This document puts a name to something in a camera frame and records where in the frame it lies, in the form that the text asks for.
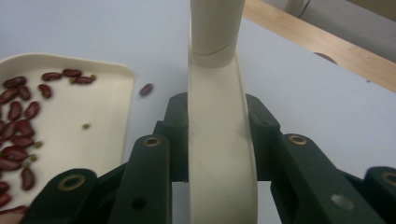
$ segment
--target white curved strip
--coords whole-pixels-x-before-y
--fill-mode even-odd
[[[191,223],[257,223],[257,177],[238,60],[202,67],[189,52]]]

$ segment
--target seed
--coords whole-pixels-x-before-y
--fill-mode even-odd
[[[20,161],[9,160],[7,158],[0,158],[0,169],[4,171],[13,171],[21,168]]]
[[[86,124],[83,124],[82,125],[82,129],[89,129],[91,127],[91,124],[89,124],[89,123],[86,123]]]
[[[27,106],[24,115],[27,119],[32,119],[38,114],[39,111],[40,104],[37,101],[33,101]]]
[[[29,119],[20,119],[17,121],[16,132],[19,136],[29,137],[35,134]]]
[[[140,94],[141,96],[147,96],[147,95],[149,95],[149,94],[151,93],[151,91],[152,91],[153,88],[154,88],[154,85],[152,85],[151,83],[149,83],[149,84],[147,84],[146,86],[144,86],[144,87],[140,90],[139,94]]]
[[[23,147],[9,146],[3,148],[2,156],[10,160],[21,161],[26,159],[29,154],[27,154],[26,150],[23,149]]]
[[[8,204],[11,199],[11,196],[7,193],[0,194],[0,208]]]
[[[2,131],[3,127],[6,125],[5,122],[3,122],[2,119],[0,119],[0,132]]]
[[[62,74],[64,74],[65,77],[80,77],[82,72],[77,69],[66,68],[62,71]]]
[[[29,190],[35,185],[35,174],[30,168],[24,168],[21,172],[22,189]]]
[[[14,208],[10,208],[10,209],[6,209],[6,210],[2,210],[0,211],[0,215],[3,214],[7,214],[7,213],[12,213],[12,214],[25,214],[27,211],[28,207],[25,205],[20,205],[18,207],[14,207]]]
[[[69,78],[69,83],[70,83],[70,85],[75,84],[76,83],[76,78],[75,77]]]
[[[5,104],[5,103],[10,102],[17,95],[18,95],[18,89],[17,88],[6,89],[5,91],[3,91],[0,94],[0,104]]]
[[[34,147],[35,148],[41,148],[43,146],[43,142],[42,141],[37,141],[37,142],[35,142],[35,144],[34,144]]]
[[[36,154],[32,154],[32,155],[29,156],[29,160],[31,160],[31,161],[37,161],[37,160],[38,160],[38,157],[37,157]]]
[[[31,137],[13,135],[9,138],[12,144],[18,147],[29,147],[32,146],[35,141]]]
[[[21,85],[18,87],[18,95],[22,98],[22,100],[27,101],[31,98],[30,90],[27,86]]]
[[[6,125],[4,125],[3,129],[0,132],[0,137],[2,139],[8,139],[16,132],[16,129],[17,129],[17,122],[12,120]]]
[[[11,104],[9,104],[9,110],[8,110],[8,119],[9,120],[16,120],[21,117],[22,113],[22,105],[18,101],[13,101]]]
[[[50,86],[46,84],[40,84],[38,85],[38,89],[41,91],[41,94],[44,98],[48,99],[52,96],[52,89],[50,88]]]
[[[25,83],[26,83],[26,77],[14,77],[9,80],[6,80],[3,83],[3,86],[8,89],[8,88],[24,85]]]
[[[9,190],[9,184],[6,181],[0,181],[0,194],[6,193]]]
[[[56,80],[62,77],[61,73],[57,73],[57,72],[49,72],[49,73],[45,73],[41,76],[41,79],[43,79],[44,81],[52,81],[52,80]]]
[[[86,85],[91,84],[93,81],[94,79],[91,77],[76,77],[74,82],[80,85]]]
[[[30,162],[29,161],[24,161],[23,163],[22,163],[22,168],[23,169],[25,169],[25,168],[28,168],[30,166]]]

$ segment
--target black screw hole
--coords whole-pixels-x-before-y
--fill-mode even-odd
[[[145,198],[135,198],[132,201],[132,208],[134,210],[140,210],[140,209],[143,209],[144,207],[146,207],[147,204],[148,204],[148,201]]]
[[[67,188],[75,186],[80,181],[78,177],[72,177],[64,182],[64,186]]]
[[[161,143],[161,139],[158,137],[150,137],[143,143],[145,147],[156,147]]]
[[[387,181],[389,184],[393,185],[396,187],[396,173],[392,172],[385,172],[382,174],[382,178]]]
[[[299,146],[305,146],[308,143],[308,141],[304,137],[299,135],[290,135],[289,141]]]

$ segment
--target white table surface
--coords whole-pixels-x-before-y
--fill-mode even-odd
[[[45,52],[122,63],[136,73],[124,161],[187,91],[190,1],[0,1],[0,59]],[[341,170],[363,177],[396,167],[396,94],[243,20],[238,40],[245,91],[259,97],[283,133],[313,139]],[[147,83],[154,92],[140,98]],[[259,183],[259,223],[280,223]],[[174,223],[189,221],[188,184],[174,184]]]

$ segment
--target red kidney bean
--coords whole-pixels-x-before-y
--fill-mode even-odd
[[[29,157],[29,154],[27,154],[27,152],[25,151],[25,149],[23,149],[23,147],[17,147],[17,146],[10,146],[3,148],[3,150],[1,151],[1,155],[14,161],[22,161]]]
[[[35,134],[35,130],[29,119],[20,119],[16,124],[16,133],[18,133],[18,136],[30,137]]]
[[[141,96],[147,96],[151,93],[152,89],[154,88],[154,85],[152,85],[151,83],[147,84],[146,86],[144,86],[142,88],[142,90],[140,90],[139,94]]]
[[[18,87],[18,95],[22,98],[22,100],[27,101],[30,100],[32,94],[27,86],[22,85]]]
[[[50,72],[50,73],[44,73],[41,76],[41,79],[43,79],[44,81],[52,81],[52,80],[60,79],[61,77],[62,77],[61,73]]]
[[[2,119],[0,119],[0,132],[1,132],[1,130],[4,128],[5,125],[6,125],[6,123],[3,122]]]
[[[7,193],[0,194],[0,208],[11,201],[11,196]]]
[[[38,85],[38,89],[41,91],[41,94],[43,95],[44,98],[48,99],[52,96],[52,90],[50,86],[46,84],[40,84]]]
[[[0,137],[5,140],[8,139],[9,137],[11,137],[12,135],[14,135],[14,133],[16,132],[16,127],[17,127],[17,122],[15,121],[10,121],[9,123],[7,123],[3,129],[0,132]]]
[[[3,86],[8,89],[8,88],[24,85],[25,83],[26,83],[26,77],[14,77],[3,82]]]
[[[35,174],[33,171],[28,167],[24,168],[21,172],[22,177],[22,189],[29,190],[35,185]]]
[[[82,72],[77,69],[66,68],[62,71],[62,74],[64,74],[65,77],[80,77]]]
[[[0,157],[0,169],[4,171],[13,171],[21,168],[21,161],[14,161]]]
[[[14,144],[17,147],[30,147],[35,143],[35,141],[30,137],[23,137],[17,135],[12,135],[9,138],[9,141],[11,141],[12,144]]]
[[[91,84],[94,81],[91,77],[76,77],[74,83],[84,85],[84,84]]]
[[[18,89],[10,88],[0,94],[0,104],[5,104],[14,99],[18,94]]]
[[[11,104],[9,104],[9,110],[8,110],[8,119],[9,120],[16,120],[21,117],[22,113],[22,105],[18,101],[13,101]]]
[[[27,106],[24,115],[27,119],[32,119],[38,114],[38,111],[40,111],[40,104],[37,101],[33,101]]]
[[[6,193],[9,190],[9,184],[6,181],[0,181],[0,194]]]
[[[28,206],[20,205],[18,207],[0,211],[0,215],[7,214],[7,213],[25,214],[28,208],[29,208]]]

